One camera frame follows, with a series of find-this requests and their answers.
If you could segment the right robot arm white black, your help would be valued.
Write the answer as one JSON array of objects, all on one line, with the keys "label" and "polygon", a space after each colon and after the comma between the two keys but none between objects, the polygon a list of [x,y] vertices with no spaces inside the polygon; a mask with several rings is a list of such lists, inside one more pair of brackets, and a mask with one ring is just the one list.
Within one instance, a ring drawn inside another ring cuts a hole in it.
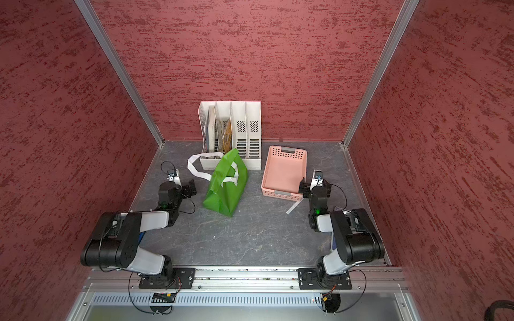
[{"label": "right robot arm white black", "polygon": [[352,267],[384,258],[386,251],[369,214],[363,208],[329,211],[328,200],[332,185],[312,186],[305,180],[298,192],[309,200],[309,225],[319,233],[330,233],[334,248],[319,259],[319,278],[340,276]]}]

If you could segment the left aluminium corner post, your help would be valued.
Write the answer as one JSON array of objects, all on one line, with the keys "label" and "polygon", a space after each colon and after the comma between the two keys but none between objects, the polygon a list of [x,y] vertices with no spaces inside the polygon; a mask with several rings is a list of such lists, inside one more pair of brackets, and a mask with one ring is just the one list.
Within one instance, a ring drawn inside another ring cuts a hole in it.
[{"label": "left aluminium corner post", "polygon": [[147,128],[154,137],[158,147],[162,148],[165,144],[165,139],[163,138],[163,135],[158,129],[153,117],[151,116],[151,113],[149,112],[146,104],[144,103],[143,98],[138,92],[135,83],[133,82],[127,69],[122,63],[122,60],[118,55],[114,45],[112,44],[112,41],[108,37],[106,30],[101,24],[100,19],[97,16],[95,9],[91,4],[91,1],[75,0],[74,2],[78,7],[81,15],[85,19],[90,30],[94,34],[97,42],[99,43],[106,57],[108,58],[108,61],[111,63],[111,66],[114,68],[119,80],[121,81],[122,85],[127,91],[127,94],[129,95],[135,107],[137,108],[144,123],[147,125]]}]

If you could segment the green insulated delivery bag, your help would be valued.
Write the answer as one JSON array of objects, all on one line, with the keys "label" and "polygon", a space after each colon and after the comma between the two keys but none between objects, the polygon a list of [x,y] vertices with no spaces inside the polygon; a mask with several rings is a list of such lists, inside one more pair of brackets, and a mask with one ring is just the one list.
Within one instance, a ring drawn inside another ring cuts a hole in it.
[{"label": "green insulated delivery bag", "polygon": [[[212,174],[199,172],[195,168],[194,163],[203,156],[221,157]],[[192,155],[187,160],[187,169],[194,177],[210,182],[203,206],[227,217],[233,217],[248,182],[248,169],[239,155],[239,150],[233,148],[226,154],[213,152]]]}]

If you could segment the blue paperback book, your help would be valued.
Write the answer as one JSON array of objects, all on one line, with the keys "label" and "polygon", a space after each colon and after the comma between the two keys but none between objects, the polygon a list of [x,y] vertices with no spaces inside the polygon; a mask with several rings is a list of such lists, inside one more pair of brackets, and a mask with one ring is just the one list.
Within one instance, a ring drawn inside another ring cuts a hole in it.
[{"label": "blue paperback book", "polygon": [[353,235],[352,213],[348,210],[332,211],[330,222],[332,227],[332,250],[351,252],[349,238]]}]

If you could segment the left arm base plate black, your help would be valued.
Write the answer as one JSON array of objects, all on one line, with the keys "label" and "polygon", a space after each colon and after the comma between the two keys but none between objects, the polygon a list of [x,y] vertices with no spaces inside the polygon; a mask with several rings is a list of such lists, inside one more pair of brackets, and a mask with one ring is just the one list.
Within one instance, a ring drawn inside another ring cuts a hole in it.
[{"label": "left arm base plate black", "polygon": [[173,267],[158,275],[141,275],[139,289],[142,290],[167,290],[175,288],[192,289],[195,280],[196,269],[194,267]]}]

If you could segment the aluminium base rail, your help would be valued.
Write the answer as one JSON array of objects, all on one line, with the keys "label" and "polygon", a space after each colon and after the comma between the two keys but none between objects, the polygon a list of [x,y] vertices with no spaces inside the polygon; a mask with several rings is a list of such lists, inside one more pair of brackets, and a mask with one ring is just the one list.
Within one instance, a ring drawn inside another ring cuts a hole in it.
[{"label": "aluminium base rail", "polygon": [[[196,266],[192,289],[182,292],[299,292],[297,266]],[[409,284],[401,268],[360,266],[348,272],[351,290],[367,293],[408,293]]]}]

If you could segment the right aluminium corner post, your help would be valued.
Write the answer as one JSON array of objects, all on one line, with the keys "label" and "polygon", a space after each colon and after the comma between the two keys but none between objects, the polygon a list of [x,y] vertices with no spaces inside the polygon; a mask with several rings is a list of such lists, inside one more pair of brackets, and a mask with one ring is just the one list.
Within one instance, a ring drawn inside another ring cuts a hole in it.
[{"label": "right aluminium corner post", "polygon": [[354,134],[357,131],[357,128],[364,117],[366,110],[370,102],[372,101],[373,95],[377,90],[381,79],[383,78],[391,59],[400,43],[402,36],[408,24],[419,4],[419,0],[405,0],[400,9],[400,13],[397,16],[397,19],[394,23],[392,31],[390,32],[388,39],[385,43],[385,46],[380,54],[380,58],[377,61],[376,67],[373,70],[372,77],[370,78],[369,84],[365,89],[364,95],[357,107],[356,113],[354,114],[352,121],[350,122],[349,128],[345,133],[345,136],[342,140],[342,144],[344,148],[348,148],[352,141]]}]

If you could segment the aluminium corner post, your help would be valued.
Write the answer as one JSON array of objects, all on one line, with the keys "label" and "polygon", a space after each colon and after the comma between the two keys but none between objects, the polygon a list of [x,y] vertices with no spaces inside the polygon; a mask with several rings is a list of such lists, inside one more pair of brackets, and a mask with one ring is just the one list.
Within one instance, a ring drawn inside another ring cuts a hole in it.
[{"label": "aluminium corner post", "polygon": [[388,39],[385,43],[385,46],[380,54],[380,58],[377,61],[376,67],[373,70],[372,77],[370,78],[369,84],[365,89],[364,95],[357,107],[356,113],[354,114],[352,121],[350,122],[349,128],[345,133],[345,136],[342,140],[342,144],[344,148],[348,148],[352,141],[354,134],[357,131],[357,128],[364,117],[366,110],[370,102],[372,101],[373,95],[377,90],[381,79],[383,78],[391,59],[400,43],[402,36],[408,24],[419,4],[419,0],[405,0],[400,9],[400,13],[397,16],[397,19],[394,23],[392,31],[390,32]]},{"label": "aluminium corner post", "polygon": [[114,45],[112,44],[112,41],[108,37],[106,30],[101,24],[100,19],[97,16],[95,9],[91,4],[91,1],[75,0],[74,2],[78,7],[81,15],[85,19],[90,30],[94,34],[97,42],[99,43],[106,57],[108,58],[108,61],[111,63],[111,66],[114,68],[119,80],[121,81],[122,85],[127,91],[127,94],[129,95],[135,107],[137,108],[144,123],[147,125],[147,128],[154,137],[158,147],[162,148],[165,144],[165,139],[163,138],[163,135],[158,129],[153,117],[151,116],[151,113],[149,112],[146,104],[144,103],[143,98],[138,92],[135,83],[133,82],[127,69],[122,63],[122,60],[118,55]]}]

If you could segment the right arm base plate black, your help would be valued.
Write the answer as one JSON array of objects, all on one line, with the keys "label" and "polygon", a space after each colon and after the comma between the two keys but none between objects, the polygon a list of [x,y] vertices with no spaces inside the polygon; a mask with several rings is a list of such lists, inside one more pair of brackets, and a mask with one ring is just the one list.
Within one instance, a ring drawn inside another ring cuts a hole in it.
[{"label": "right arm base plate black", "polygon": [[298,284],[301,290],[351,290],[352,282],[349,274],[328,275],[314,268],[297,270]]}]

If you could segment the pink perforated plastic basket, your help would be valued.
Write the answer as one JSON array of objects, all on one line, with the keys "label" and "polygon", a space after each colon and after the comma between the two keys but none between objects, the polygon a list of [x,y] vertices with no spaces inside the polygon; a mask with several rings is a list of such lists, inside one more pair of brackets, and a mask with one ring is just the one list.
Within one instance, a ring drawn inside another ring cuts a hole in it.
[{"label": "pink perforated plastic basket", "polygon": [[265,197],[301,201],[300,182],[307,173],[307,152],[299,148],[270,146],[261,189]]}]

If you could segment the blue stapler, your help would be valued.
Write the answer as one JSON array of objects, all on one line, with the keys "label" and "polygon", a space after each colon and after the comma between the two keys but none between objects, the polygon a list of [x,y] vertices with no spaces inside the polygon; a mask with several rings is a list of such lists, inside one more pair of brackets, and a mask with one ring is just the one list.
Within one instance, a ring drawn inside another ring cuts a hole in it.
[{"label": "blue stapler", "polygon": [[145,232],[140,232],[139,238],[138,238],[138,244],[140,244],[145,236]]}]

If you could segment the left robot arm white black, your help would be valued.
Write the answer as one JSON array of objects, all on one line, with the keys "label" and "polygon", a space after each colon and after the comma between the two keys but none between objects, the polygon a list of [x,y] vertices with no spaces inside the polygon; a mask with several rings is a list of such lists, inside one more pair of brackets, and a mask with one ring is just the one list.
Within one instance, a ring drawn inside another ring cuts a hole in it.
[{"label": "left robot arm white black", "polygon": [[144,278],[173,279],[171,259],[141,248],[140,236],[174,226],[183,213],[182,201],[196,194],[193,180],[186,185],[167,181],[159,186],[155,210],[102,214],[82,250],[81,264],[103,272],[127,270]]}]

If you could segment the white magazine file organizer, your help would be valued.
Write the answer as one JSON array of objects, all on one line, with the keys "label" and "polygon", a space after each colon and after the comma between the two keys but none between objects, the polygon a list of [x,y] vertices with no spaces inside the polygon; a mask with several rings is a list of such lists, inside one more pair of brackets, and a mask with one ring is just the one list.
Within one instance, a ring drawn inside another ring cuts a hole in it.
[{"label": "white magazine file organizer", "polygon": [[249,170],[262,168],[262,104],[250,101],[218,101],[231,102],[230,124],[227,136],[224,136],[223,154],[233,148]]}]

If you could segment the books in file organizer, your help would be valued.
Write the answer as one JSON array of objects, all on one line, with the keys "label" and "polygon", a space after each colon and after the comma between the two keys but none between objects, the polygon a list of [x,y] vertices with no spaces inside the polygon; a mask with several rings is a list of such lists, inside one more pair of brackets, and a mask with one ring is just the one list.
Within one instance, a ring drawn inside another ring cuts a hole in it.
[{"label": "books in file organizer", "polygon": [[230,124],[231,102],[201,102],[198,116],[202,130],[202,152],[223,152],[224,136]]}]

